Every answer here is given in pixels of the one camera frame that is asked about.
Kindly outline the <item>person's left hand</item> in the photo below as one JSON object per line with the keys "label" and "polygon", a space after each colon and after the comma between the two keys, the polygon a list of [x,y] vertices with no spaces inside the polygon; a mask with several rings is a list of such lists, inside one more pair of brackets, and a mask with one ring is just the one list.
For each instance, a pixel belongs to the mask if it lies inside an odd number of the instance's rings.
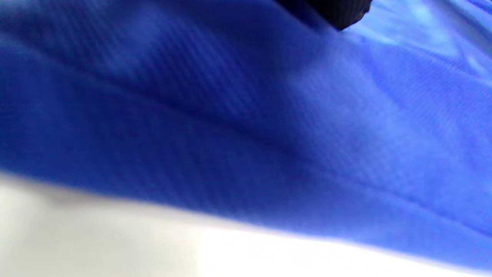
{"label": "person's left hand", "polygon": [[276,0],[290,14],[318,28],[331,26],[336,31],[358,23],[369,13],[372,0]]}

